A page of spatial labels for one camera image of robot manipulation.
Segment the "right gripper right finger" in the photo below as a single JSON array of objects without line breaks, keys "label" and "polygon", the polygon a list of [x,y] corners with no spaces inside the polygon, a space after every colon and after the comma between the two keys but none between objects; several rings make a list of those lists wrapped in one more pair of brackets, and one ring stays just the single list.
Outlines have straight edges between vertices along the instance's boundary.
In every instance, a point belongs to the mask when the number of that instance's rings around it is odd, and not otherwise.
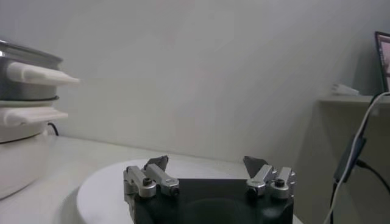
[{"label": "right gripper right finger", "polygon": [[249,179],[246,181],[247,196],[256,200],[269,191],[272,198],[287,200],[293,198],[296,185],[296,173],[290,167],[279,171],[265,160],[244,156],[243,163]]}]

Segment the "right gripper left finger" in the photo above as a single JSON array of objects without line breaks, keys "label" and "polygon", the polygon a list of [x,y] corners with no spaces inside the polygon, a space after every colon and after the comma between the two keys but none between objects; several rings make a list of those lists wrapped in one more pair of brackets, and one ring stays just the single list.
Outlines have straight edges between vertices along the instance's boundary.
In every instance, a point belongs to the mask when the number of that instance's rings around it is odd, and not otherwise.
[{"label": "right gripper left finger", "polygon": [[151,158],[142,169],[138,166],[126,167],[123,171],[124,195],[152,198],[156,196],[158,187],[163,195],[179,195],[179,180],[165,172],[168,161],[169,158],[165,155]]}]

